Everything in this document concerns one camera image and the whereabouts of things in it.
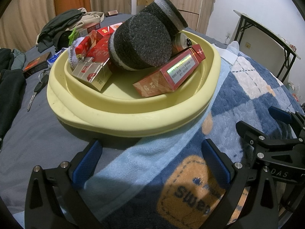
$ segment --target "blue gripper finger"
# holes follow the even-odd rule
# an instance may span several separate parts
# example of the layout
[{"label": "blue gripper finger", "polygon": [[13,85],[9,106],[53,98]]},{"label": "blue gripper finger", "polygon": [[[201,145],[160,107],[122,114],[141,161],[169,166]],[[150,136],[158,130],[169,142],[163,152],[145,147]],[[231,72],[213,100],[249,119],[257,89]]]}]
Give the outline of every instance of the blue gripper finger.
[{"label": "blue gripper finger", "polygon": [[201,151],[218,185],[223,189],[228,189],[234,177],[232,161],[225,153],[220,152],[210,139],[202,142]]},{"label": "blue gripper finger", "polygon": [[292,123],[292,116],[290,113],[273,106],[268,108],[268,111],[272,118],[282,121],[285,124]]},{"label": "blue gripper finger", "polygon": [[74,189],[83,188],[85,182],[93,174],[102,153],[102,144],[94,139],[83,151],[75,155],[69,169],[69,177]]}]

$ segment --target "light blue towel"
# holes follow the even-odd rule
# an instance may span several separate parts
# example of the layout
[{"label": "light blue towel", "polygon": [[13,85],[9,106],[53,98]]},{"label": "light blue towel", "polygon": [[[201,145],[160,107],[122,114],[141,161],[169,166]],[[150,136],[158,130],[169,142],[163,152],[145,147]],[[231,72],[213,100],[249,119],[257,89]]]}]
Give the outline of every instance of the light blue towel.
[{"label": "light blue towel", "polygon": [[[142,138],[86,182],[79,193],[99,221],[140,192],[187,145],[210,112],[230,68],[222,59],[214,95],[199,117],[174,131]],[[24,227],[24,211],[14,217]]]}]

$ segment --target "gray foam stripe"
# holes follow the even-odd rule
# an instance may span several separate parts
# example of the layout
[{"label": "gray foam stripe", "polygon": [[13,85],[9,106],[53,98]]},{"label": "gray foam stripe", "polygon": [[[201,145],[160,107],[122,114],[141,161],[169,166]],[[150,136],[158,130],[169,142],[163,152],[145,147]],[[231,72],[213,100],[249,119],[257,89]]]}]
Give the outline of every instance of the gray foam stripe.
[{"label": "gray foam stripe", "polygon": [[174,11],[170,8],[164,0],[155,0],[155,3],[162,9],[162,11],[167,15],[167,17],[173,22],[176,28],[181,31],[184,29],[182,22],[179,20],[178,16],[174,13]]},{"label": "gray foam stripe", "polygon": [[135,71],[137,69],[133,69],[133,68],[130,68],[129,66],[127,66],[126,64],[124,64],[124,62],[119,58],[119,56],[116,54],[116,51],[115,51],[115,48],[114,48],[114,34],[115,34],[116,31],[114,31],[114,33],[111,35],[110,37],[110,51],[112,53],[112,56],[114,58],[114,60],[119,64],[119,66],[123,67],[124,69],[126,70],[129,70],[129,71]]}]

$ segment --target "car key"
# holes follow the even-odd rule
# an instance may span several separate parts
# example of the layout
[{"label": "car key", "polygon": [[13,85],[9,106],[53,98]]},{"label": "car key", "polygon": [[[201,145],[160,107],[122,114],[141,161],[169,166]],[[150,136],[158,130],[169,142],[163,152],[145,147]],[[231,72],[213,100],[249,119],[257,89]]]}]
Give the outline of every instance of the car key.
[{"label": "car key", "polygon": [[29,105],[27,106],[27,111],[29,111],[31,109],[31,106],[32,106],[32,103],[33,103],[33,100],[34,100],[35,96],[47,85],[48,80],[49,80],[49,75],[46,74],[42,77],[41,82],[39,82],[36,85],[36,87],[34,89],[34,94],[31,97]]}]

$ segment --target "table top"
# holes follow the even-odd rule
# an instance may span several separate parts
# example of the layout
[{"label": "table top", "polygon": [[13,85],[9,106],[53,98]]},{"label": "table top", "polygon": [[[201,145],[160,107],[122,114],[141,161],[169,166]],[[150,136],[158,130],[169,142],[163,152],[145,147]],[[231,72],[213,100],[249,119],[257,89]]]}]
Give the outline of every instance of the table top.
[{"label": "table top", "polygon": [[282,42],[284,45],[286,45],[288,48],[291,49],[291,51],[293,52],[293,53],[292,53],[293,55],[296,55],[296,57],[297,57],[298,59],[301,59],[300,56],[299,56],[296,52],[293,51],[293,49],[290,47],[290,45],[288,45],[288,44],[286,43],[286,41],[284,41],[283,39],[281,39],[281,37],[280,37],[278,34],[275,34],[275,33],[272,32],[269,28],[267,28],[266,26],[264,26],[263,24],[261,24],[261,23],[258,22],[257,20],[251,18],[251,17],[248,16],[247,14],[238,12],[238,11],[236,11],[236,10],[233,10],[233,11],[234,11],[237,15],[239,15],[240,17],[241,17],[241,16],[244,16],[244,17],[246,17],[246,18],[248,18],[248,19],[254,21],[254,22],[257,23],[258,25],[260,25],[261,27],[263,27],[265,30],[269,31],[269,33],[272,33],[272,34],[274,35],[274,37],[276,37],[280,42]]}]

